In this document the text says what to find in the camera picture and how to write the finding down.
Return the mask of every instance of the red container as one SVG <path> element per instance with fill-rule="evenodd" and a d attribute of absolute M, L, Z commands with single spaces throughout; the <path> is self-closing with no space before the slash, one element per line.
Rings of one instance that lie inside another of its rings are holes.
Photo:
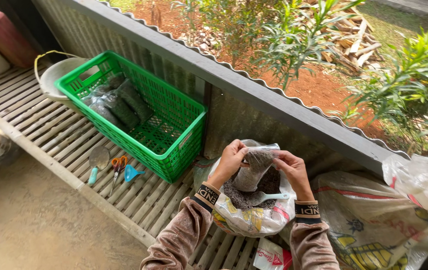
<path fill-rule="evenodd" d="M 11 63 L 23 68 L 33 66 L 38 55 L 3 12 L 0 12 L 0 52 Z"/>

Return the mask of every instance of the green plastic crate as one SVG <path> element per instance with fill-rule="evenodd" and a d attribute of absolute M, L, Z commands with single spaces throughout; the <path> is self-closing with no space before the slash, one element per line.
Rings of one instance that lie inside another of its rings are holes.
<path fill-rule="evenodd" d="M 89 78 L 82 74 L 97 66 Z M 123 72 L 154 111 L 153 116 L 126 133 L 86 106 L 81 97 Z M 201 149 L 207 108 L 151 72 L 113 51 L 105 51 L 55 82 L 107 138 L 169 183 L 175 182 Z"/>

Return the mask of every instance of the white scoop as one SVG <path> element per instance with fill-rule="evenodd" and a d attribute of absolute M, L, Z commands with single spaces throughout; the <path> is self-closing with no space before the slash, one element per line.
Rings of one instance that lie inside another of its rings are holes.
<path fill-rule="evenodd" d="M 252 205 L 256 206 L 256 205 L 263 203 L 265 200 L 269 200 L 269 199 L 287 200 L 290 198 L 290 196 L 291 195 L 289 193 L 265 194 L 262 191 L 258 191 L 258 192 L 253 193 L 250 196 L 250 201 L 251 201 Z"/>

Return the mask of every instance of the sleeve cuff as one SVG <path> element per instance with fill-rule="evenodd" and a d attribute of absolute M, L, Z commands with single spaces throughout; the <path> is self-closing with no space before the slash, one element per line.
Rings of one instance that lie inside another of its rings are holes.
<path fill-rule="evenodd" d="M 295 222 L 304 224 L 321 223 L 317 201 L 301 202 L 295 200 Z"/>
<path fill-rule="evenodd" d="M 207 211 L 212 212 L 221 192 L 207 182 L 202 182 L 197 193 L 190 199 L 197 202 Z"/>

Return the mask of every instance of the hand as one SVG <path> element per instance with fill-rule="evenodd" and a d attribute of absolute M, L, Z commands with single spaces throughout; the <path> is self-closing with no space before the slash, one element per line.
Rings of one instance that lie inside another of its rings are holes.
<path fill-rule="evenodd" d="M 229 180 L 239 167 L 247 167 L 248 164 L 242 160 L 247 154 L 248 148 L 239 139 L 235 139 L 231 144 L 224 148 L 221 161 L 217 166 L 214 175 L 207 180 L 215 188 L 220 189 L 225 181 Z"/>
<path fill-rule="evenodd" d="M 297 195 L 297 200 L 314 201 L 304 160 L 288 151 L 277 151 L 277 153 L 279 154 L 278 158 L 275 158 L 272 162 L 277 166 L 277 170 L 282 170 L 287 176 L 292 189 Z"/>

